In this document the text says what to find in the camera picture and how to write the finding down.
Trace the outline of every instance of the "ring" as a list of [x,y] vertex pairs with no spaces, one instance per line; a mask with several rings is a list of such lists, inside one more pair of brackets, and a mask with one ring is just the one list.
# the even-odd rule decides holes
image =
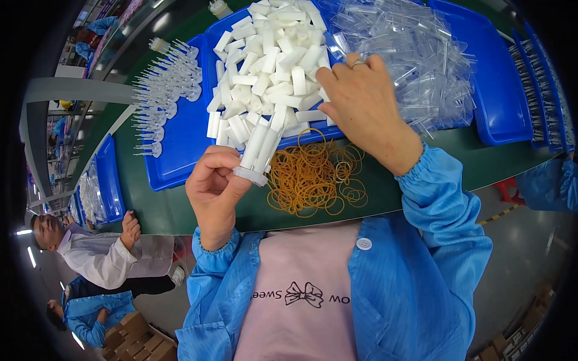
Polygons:
[[362,58],[357,59],[356,61],[353,62],[353,64],[351,64],[351,69],[353,69],[354,66],[359,65],[359,64],[365,65],[365,60],[363,60]]

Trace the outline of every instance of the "black pants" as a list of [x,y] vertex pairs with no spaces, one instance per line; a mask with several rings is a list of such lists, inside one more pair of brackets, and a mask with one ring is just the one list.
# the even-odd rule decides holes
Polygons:
[[115,289],[102,288],[82,278],[77,288],[71,292],[69,300],[98,295],[115,295],[126,291],[131,291],[132,298],[135,299],[142,294],[158,295],[168,292],[173,288],[175,288],[175,283],[173,283],[168,275],[162,277],[127,278],[120,287]]

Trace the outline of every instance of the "clear plastic base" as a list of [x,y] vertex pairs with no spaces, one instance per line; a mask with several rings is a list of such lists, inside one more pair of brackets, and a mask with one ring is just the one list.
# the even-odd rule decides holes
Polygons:
[[234,167],[233,174],[238,177],[248,179],[254,184],[257,184],[259,187],[263,187],[265,184],[267,184],[267,177],[265,177],[263,174],[259,174],[250,169],[246,169],[243,167]]

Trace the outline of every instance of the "white button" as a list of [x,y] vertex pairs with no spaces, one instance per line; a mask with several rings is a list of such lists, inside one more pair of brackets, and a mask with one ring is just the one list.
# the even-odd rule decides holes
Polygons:
[[368,238],[360,238],[357,240],[357,242],[355,242],[355,244],[357,245],[357,248],[359,248],[362,251],[367,251],[371,248],[372,243]]

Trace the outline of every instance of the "red stool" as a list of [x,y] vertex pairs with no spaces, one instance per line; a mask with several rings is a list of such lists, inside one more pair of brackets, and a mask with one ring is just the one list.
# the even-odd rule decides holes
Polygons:
[[515,203],[519,204],[520,206],[526,205],[526,202],[522,198],[520,198],[520,191],[518,189],[516,189],[516,194],[514,194],[513,197],[510,197],[510,192],[508,192],[507,190],[507,187],[518,188],[515,177],[508,178],[501,182],[497,182],[493,185],[496,186],[496,188],[498,188],[500,193],[502,194],[502,202]]

